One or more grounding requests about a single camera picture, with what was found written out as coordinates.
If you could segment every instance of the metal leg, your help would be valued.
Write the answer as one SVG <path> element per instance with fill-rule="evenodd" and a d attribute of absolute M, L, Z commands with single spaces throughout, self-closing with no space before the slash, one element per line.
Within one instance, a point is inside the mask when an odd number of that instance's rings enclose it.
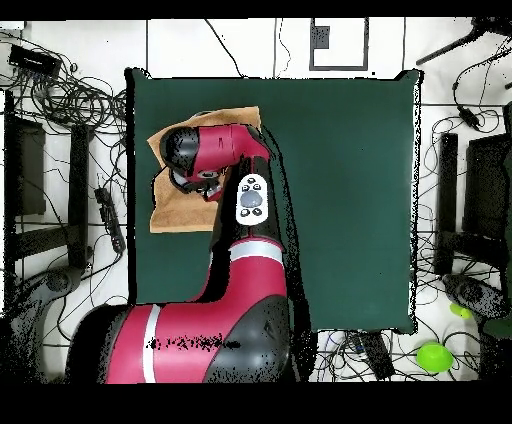
<path fill-rule="evenodd" d="M 484 34 L 484 31 L 473 29 L 465 37 L 462 37 L 461 39 L 454 41 L 453 43 L 448 44 L 447 46 L 445 46 L 439 50 L 436 50 L 434 53 L 430 53 L 429 55 L 418 60 L 416 62 L 416 65 L 417 66 L 423 65 L 424 63 L 429 62 L 430 60 L 435 59 L 436 57 L 442 56 L 443 54 L 448 53 L 448 52 L 456 49 L 457 47 L 460 47 L 464 44 L 471 43 L 471 42 L 475 41 L 476 39 L 480 38 L 483 34 Z"/>

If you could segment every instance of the floor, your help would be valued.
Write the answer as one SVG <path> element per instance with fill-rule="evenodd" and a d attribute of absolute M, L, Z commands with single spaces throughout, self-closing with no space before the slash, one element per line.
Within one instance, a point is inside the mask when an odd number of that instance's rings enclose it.
<path fill-rule="evenodd" d="M 343 59 L 346 59 L 345 63 L 340 62 L 339 65 L 353 64 L 360 60 L 358 55 L 360 55 L 361 47 L 358 43 L 362 43 L 362 33 L 359 29 L 360 23 L 353 21 L 350 19 L 317 19 L 316 22 L 316 25 L 331 26 L 330 49 L 334 49 L 336 46 L 340 50 L 346 49 Z M 370 18 L 367 71 L 312 72 L 309 71 L 309 19 L 215 19 L 211 23 L 236 59 L 240 72 L 248 76 L 265 78 L 274 76 L 281 78 L 350 78 L 356 76 L 394 78 L 403 69 L 416 68 L 415 62 L 420 57 L 466 35 L 471 29 L 470 18 Z M 352 44 L 348 47 L 347 43 L 342 41 L 347 39 L 347 34 L 352 40 Z M 34 21 L 28 23 L 28 27 L 21 35 L 25 40 L 65 54 L 71 62 L 78 65 L 76 77 L 95 77 L 107 81 L 115 94 L 125 88 L 123 70 L 126 67 L 145 68 L 152 77 L 235 77 L 238 75 L 233 62 L 202 20 Z M 0 34 L 0 74 L 11 75 L 12 69 L 4 59 L 7 58 L 9 52 L 9 46 L 5 44 L 6 40 L 6 37 Z M 420 266 L 426 268 L 427 271 L 428 258 L 432 254 L 432 250 L 429 250 L 432 238 L 429 238 L 431 234 L 428 231 L 432 231 L 437 181 L 435 174 L 428 176 L 429 168 L 432 169 L 435 166 L 433 149 L 428 151 L 425 158 L 423 155 L 431 143 L 437 140 L 437 137 L 432 139 L 433 125 L 436 122 L 441 120 L 436 127 L 437 133 L 447 131 L 450 125 L 460 123 L 459 119 L 452 119 L 452 124 L 446 120 L 448 117 L 457 115 L 451 90 L 457 75 L 467 66 L 493 55 L 503 40 L 504 37 L 485 35 L 470 46 L 459 48 L 419 67 L 425 71 L 421 93 L 421 175 L 426 176 L 420 181 L 419 193 L 425 191 L 426 193 L 420 198 L 418 230 L 425 231 L 422 233 L 425 237 L 420 239 L 420 246 L 423 247 L 420 254 L 424 258 L 420 262 Z M 16 41 L 16 43 L 25 45 L 24 41 Z M 317 60 L 320 64 L 326 64 L 332 60 L 332 57 L 325 54 L 318 55 L 315 57 L 315 61 Z M 512 78 L 511 61 L 511 57 L 505 57 L 495 61 L 489 70 L 487 66 L 481 66 L 465 74 L 457 89 L 459 103 L 470 105 L 475 113 L 479 111 L 476 106 L 480 105 L 485 110 L 494 110 L 498 115 L 501 114 L 501 106 L 512 100 L 512 91 L 507 92 L 504 89 L 505 84 Z M 486 72 L 488 72 L 488 77 L 485 93 L 480 98 Z M 89 82 L 103 90 L 110 90 L 107 85 L 98 80 L 91 79 Z M 29 98 L 23 98 L 24 110 L 31 110 L 30 102 Z M 491 134 L 504 132 L 501 120 L 497 122 L 490 112 L 484 116 L 486 117 L 486 130 L 493 130 Z M 459 126 L 457 132 L 459 134 L 460 172 L 463 173 L 467 142 L 486 134 L 477 133 L 465 125 Z M 106 145 L 112 145 L 117 139 L 115 135 L 107 135 L 102 137 L 102 141 Z M 47 171 L 58 169 L 64 177 L 67 177 L 69 166 L 59 162 L 65 161 L 69 155 L 69 143 L 66 136 L 47 136 L 46 152 L 45 169 Z M 108 178 L 112 169 L 109 153 L 110 149 L 100 140 L 95 139 L 92 142 L 91 154 L 95 160 L 91 160 L 89 165 L 91 186 L 96 187 L 98 179 Z M 124 157 L 120 160 L 118 167 L 123 173 L 126 172 Z M 459 183 L 458 222 L 460 226 L 463 213 L 464 178 L 460 178 Z M 47 173 L 45 191 L 52 199 L 62 221 L 66 222 L 67 185 L 58 172 Z M 116 186 L 112 195 L 117 205 L 120 222 L 125 224 L 126 206 L 123 193 Z M 101 225 L 97 205 L 92 200 L 89 214 L 89 244 L 92 246 L 105 231 Z M 43 217 L 24 217 L 24 222 L 21 224 L 20 221 L 18 230 L 28 231 L 43 228 L 47 227 L 49 223 L 55 224 L 55 222 L 56 218 L 51 208 L 48 208 Z M 19 275 L 23 273 L 27 278 L 46 268 L 52 260 L 64 253 L 65 249 L 55 249 L 26 258 L 16 264 L 16 272 Z M 114 257 L 115 254 L 108 238 L 98 239 L 94 268 L 99 269 L 109 265 Z M 127 296 L 127 263 L 128 255 L 125 255 L 106 275 L 100 273 L 93 276 L 91 281 L 84 282 L 78 290 L 68 296 L 61 324 L 65 334 L 73 333 L 80 319 L 93 307 L 93 304 L 98 305 L 106 301 L 112 304 L 124 302 L 123 296 Z M 462 269 L 464 266 L 466 266 L 465 262 L 456 264 L 457 269 Z M 488 268 L 479 264 L 471 271 L 486 273 Z M 417 296 L 416 316 L 419 318 L 417 334 L 398 336 L 392 334 L 391 331 L 385 332 L 387 336 L 385 340 L 391 349 L 395 367 L 400 370 L 392 379 L 400 381 L 432 378 L 451 380 L 452 377 L 457 380 L 474 379 L 476 373 L 472 368 L 475 367 L 474 361 L 478 360 L 479 347 L 471 337 L 465 335 L 454 335 L 446 344 L 454 355 L 458 355 L 452 367 L 451 376 L 444 372 L 431 377 L 415 363 L 414 349 L 425 341 L 436 338 L 443 340 L 444 337 L 456 331 L 476 335 L 473 320 L 463 320 L 450 311 L 450 302 L 443 293 L 436 289 L 439 287 L 439 282 L 431 282 L 433 276 L 427 273 L 419 275 L 420 284 L 423 285 Z M 495 281 L 495 274 L 490 275 L 492 277 L 490 280 Z M 89 285 L 92 288 L 98 285 L 91 297 L 89 297 Z M 49 371 L 55 374 L 62 372 L 67 352 L 65 347 L 53 346 L 67 344 L 67 341 L 55 329 L 62 306 L 62 300 L 55 302 L 45 325 L 47 333 L 45 344 L 48 345 L 45 347 L 45 359 Z M 343 337 L 343 332 L 322 332 L 319 350 L 324 352 L 338 349 Z M 411 351 L 413 352 L 409 355 L 404 355 L 404 352 Z M 368 375 L 367 367 L 360 362 L 360 357 L 351 355 L 348 359 L 345 358 L 350 362 L 350 366 L 341 368 L 340 364 L 334 364 L 330 371 L 325 369 L 326 361 L 323 358 L 325 358 L 325 354 L 319 354 L 317 364 L 319 370 L 311 376 L 312 381 L 332 381 L 333 379 L 336 381 L 368 381 L 374 379 L 374 376 Z"/>

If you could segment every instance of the black stand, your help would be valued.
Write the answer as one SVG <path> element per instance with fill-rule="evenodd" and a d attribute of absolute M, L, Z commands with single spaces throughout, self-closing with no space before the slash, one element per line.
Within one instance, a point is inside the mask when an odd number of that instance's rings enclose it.
<path fill-rule="evenodd" d="M 6 128 L 13 134 L 15 128 Z M 24 282 L 5 287 L 6 308 L 0 320 L 0 379 L 11 382 L 47 383 L 42 360 L 44 322 L 54 300 L 80 284 L 92 255 L 88 242 L 89 132 L 85 125 L 71 129 L 68 225 L 9 236 L 16 255 L 11 261 L 60 246 L 68 248 L 68 266 L 44 271 Z M 15 141 L 6 137 L 6 184 L 16 181 L 17 169 L 9 167 Z"/>

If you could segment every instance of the round button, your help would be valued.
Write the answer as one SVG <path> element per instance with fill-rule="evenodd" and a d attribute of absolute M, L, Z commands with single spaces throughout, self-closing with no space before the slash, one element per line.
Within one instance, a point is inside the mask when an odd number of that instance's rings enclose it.
<path fill-rule="evenodd" d="M 261 196 L 254 190 L 246 191 L 240 197 L 240 203 L 244 208 L 255 208 L 263 202 Z"/>

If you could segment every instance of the green ball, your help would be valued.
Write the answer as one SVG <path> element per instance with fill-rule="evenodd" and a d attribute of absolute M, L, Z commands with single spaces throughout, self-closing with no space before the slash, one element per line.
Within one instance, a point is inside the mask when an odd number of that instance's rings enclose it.
<path fill-rule="evenodd" d="M 418 350 L 416 362 L 425 371 L 438 373 L 450 369 L 453 364 L 453 356 L 442 344 L 427 342 Z"/>

